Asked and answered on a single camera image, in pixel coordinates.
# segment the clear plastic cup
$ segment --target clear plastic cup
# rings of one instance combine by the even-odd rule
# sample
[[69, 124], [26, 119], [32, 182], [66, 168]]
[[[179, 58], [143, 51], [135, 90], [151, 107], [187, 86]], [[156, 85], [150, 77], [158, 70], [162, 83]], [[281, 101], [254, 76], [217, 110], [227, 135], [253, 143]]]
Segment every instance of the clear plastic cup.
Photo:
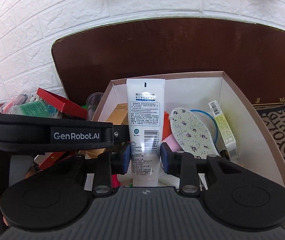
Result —
[[87, 104], [87, 112], [88, 112], [88, 117], [87, 117], [88, 121], [91, 121], [91, 119], [93, 118], [103, 95], [104, 93], [93, 93], [87, 98], [86, 104]]

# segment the white cosmetic tube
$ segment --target white cosmetic tube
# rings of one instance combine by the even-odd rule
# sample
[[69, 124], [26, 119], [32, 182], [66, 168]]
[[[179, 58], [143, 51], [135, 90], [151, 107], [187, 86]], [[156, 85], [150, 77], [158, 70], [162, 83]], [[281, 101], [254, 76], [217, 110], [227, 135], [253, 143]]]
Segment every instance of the white cosmetic tube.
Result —
[[127, 79], [134, 187], [157, 187], [164, 126], [164, 79]]

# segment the pink sponge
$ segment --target pink sponge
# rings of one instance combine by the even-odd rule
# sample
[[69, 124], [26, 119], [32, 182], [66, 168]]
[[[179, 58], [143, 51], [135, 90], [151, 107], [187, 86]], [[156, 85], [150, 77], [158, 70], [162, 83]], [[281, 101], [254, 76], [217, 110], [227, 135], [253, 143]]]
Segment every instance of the pink sponge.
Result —
[[165, 140], [163, 140], [162, 142], [165, 142], [168, 144], [169, 148], [173, 151], [180, 151], [182, 150], [179, 143], [176, 141], [175, 137], [173, 136], [173, 134], [169, 135]]

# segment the yellow product box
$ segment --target yellow product box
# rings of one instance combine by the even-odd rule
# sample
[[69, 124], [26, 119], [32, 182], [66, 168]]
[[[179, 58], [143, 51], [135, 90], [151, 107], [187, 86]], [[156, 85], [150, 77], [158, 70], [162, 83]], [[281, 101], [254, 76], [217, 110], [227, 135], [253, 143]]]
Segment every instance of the yellow product box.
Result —
[[230, 129], [230, 126], [216, 100], [210, 102], [209, 107], [217, 123], [225, 148], [228, 152], [228, 156], [231, 161], [236, 161], [239, 158], [239, 154], [236, 146], [236, 139]]
[[[110, 114], [106, 122], [112, 122], [113, 124], [123, 124], [128, 125], [128, 105], [118, 104], [113, 112]], [[90, 158], [97, 158], [98, 155], [103, 153], [106, 149], [95, 149], [95, 150], [86, 150], [86, 154]]]

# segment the floral insole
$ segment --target floral insole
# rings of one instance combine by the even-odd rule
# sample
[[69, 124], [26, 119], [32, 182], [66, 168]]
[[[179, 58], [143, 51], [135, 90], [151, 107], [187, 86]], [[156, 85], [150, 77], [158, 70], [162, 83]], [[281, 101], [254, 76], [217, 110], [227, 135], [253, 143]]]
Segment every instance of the floral insole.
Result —
[[[208, 128], [189, 110], [174, 109], [170, 114], [170, 126], [181, 148], [192, 153], [195, 158], [206, 159], [209, 154], [219, 155]], [[199, 174], [199, 177], [207, 189], [204, 175]]]

